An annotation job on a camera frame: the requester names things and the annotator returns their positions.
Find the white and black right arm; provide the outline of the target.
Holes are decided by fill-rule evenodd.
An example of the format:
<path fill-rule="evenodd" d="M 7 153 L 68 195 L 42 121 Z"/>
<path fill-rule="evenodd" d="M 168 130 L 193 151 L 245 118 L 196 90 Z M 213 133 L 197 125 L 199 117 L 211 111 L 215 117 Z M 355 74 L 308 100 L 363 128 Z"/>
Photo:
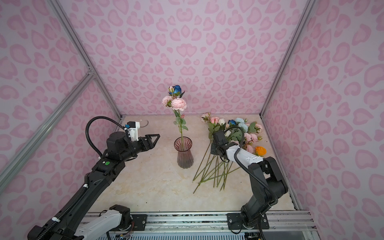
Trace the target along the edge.
<path fill-rule="evenodd" d="M 289 190 L 277 161 L 272 157 L 256 156 L 228 141 L 221 145 L 213 144 L 211 153 L 237 163 L 250 176 L 253 195 L 241 208 L 241 225 L 248 229 L 261 227 L 266 212 Z"/>

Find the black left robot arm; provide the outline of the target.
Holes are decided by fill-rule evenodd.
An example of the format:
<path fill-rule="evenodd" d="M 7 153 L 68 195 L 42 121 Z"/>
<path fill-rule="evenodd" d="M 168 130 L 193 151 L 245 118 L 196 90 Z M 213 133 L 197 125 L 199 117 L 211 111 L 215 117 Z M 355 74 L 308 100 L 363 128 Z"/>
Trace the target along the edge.
<path fill-rule="evenodd" d="M 90 173 L 84 178 L 82 187 L 68 203 L 47 223 L 34 226 L 28 233 L 29 240 L 84 240 L 77 235 L 81 221 L 102 192 L 118 177 L 126 162 L 141 152 L 153 149 L 159 134 L 145 135 L 131 141 L 124 132 L 112 133 L 107 139 L 107 149 Z"/>

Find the pink peony stem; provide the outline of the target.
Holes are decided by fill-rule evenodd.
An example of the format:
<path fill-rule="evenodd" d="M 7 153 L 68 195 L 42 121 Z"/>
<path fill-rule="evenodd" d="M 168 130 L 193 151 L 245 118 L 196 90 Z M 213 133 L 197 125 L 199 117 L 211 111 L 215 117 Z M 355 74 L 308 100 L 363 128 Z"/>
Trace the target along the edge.
<path fill-rule="evenodd" d="M 188 130 L 186 127 L 186 120 L 185 120 L 185 114 L 184 111 L 187 108 L 187 103 L 184 99 L 182 99 L 180 96 L 177 95 L 168 95 L 165 96 L 162 99 L 162 104 L 164 107 L 167 107 L 171 109 L 176 117 L 175 125 L 178 126 L 180 135 L 181 135 L 181 141 L 184 141 L 184 134 L 183 130 Z"/>

